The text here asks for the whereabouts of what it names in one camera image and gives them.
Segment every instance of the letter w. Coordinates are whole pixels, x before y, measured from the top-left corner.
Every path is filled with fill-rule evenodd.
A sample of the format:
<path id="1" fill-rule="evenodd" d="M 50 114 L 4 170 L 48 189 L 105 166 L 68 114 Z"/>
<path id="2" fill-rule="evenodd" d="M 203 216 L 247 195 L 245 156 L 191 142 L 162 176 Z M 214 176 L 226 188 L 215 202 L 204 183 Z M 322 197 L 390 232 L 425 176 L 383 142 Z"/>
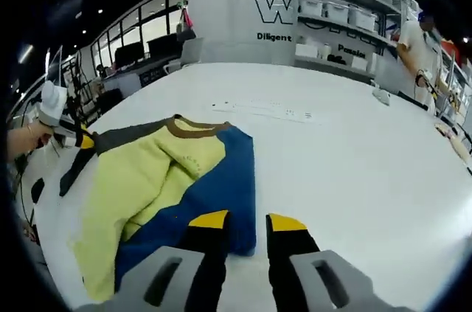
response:
<path id="1" fill-rule="evenodd" d="M 256 0 L 257 9 L 264 23 L 275 23 L 277 18 L 281 24 L 293 24 L 294 9 L 291 7 L 293 0 Z"/>

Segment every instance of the gray gripper base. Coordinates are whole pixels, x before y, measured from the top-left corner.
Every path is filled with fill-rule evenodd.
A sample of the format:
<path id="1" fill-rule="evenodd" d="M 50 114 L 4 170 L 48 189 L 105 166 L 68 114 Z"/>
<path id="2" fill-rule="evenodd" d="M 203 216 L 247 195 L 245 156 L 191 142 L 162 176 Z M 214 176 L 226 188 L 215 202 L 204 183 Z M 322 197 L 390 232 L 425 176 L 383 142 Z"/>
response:
<path id="1" fill-rule="evenodd" d="M 290 261 L 313 312 L 412 311 L 395 308 L 374 294 L 372 280 L 333 251 L 293 255 Z"/>
<path id="2" fill-rule="evenodd" d="M 200 252 L 161 247 L 125 274 L 120 290 L 109 301 L 84 305 L 76 311 L 184 312 L 193 278 L 203 258 Z M 169 283 L 163 285 L 165 272 L 176 265 Z M 158 299 L 159 302 L 154 302 L 158 306 L 151 305 L 150 299 Z"/>

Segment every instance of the white shirt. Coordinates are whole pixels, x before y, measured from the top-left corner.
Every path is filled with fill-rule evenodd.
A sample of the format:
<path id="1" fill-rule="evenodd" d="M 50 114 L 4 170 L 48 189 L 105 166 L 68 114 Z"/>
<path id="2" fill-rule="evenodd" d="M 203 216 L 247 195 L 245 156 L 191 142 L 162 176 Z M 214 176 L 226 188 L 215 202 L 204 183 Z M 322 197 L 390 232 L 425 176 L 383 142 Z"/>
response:
<path id="1" fill-rule="evenodd" d="M 441 67 L 441 49 L 429 34 L 421 29 L 420 22 L 405 22 L 401 28 L 398 43 L 406 46 L 415 67 L 423 70 L 431 85 L 434 86 Z M 434 113 L 434 98 L 427 89 L 416 87 L 414 98 L 418 102 L 427 105 L 429 111 L 432 114 Z"/>

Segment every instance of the white table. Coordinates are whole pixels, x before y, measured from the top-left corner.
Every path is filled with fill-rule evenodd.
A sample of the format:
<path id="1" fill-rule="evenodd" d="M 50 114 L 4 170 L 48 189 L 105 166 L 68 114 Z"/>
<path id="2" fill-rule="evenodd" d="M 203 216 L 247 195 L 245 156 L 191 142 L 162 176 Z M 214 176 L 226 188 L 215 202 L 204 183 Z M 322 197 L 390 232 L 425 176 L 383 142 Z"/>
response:
<path id="1" fill-rule="evenodd" d="M 362 83 L 288 66 L 199 64 L 141 89 L 91 130 L 179 113 L 196 122 L 228 120 L 254 138 L 257 247 L 252 258 L 228 258 L 221 311 L 275 311 L 269 212 L 305 223 L 321 249 L 370 276 L 380 298 L 424 310 L 464 258 L 472 176 L 426 112 L 395 96 L 386 107 L 371 93 Z M 224 100 L 275 101 L 312 111 L 316 121 L 212 110 Z M 91 301 L 69 244 L 97 166 L 92 159 L 60 198 L 59 180 L 76 152 L 63 152 L 35 210 L 49 270 L 72 308 Z"/>

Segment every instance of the shirt sleeve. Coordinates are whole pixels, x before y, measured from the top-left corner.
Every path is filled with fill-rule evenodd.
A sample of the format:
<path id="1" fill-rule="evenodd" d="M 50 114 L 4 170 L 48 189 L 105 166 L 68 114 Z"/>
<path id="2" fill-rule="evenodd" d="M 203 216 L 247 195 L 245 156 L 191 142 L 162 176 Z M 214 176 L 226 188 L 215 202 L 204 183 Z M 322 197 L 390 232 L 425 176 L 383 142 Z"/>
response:
<path id="1" fill-rule="evenodd" d="M 411 21 L 406 21 L 400 30 L 400 38 L 398 39 L 399 44 L 403 44 L 407 48 L 412 46 L 413 39 L 413 28 Z"/>

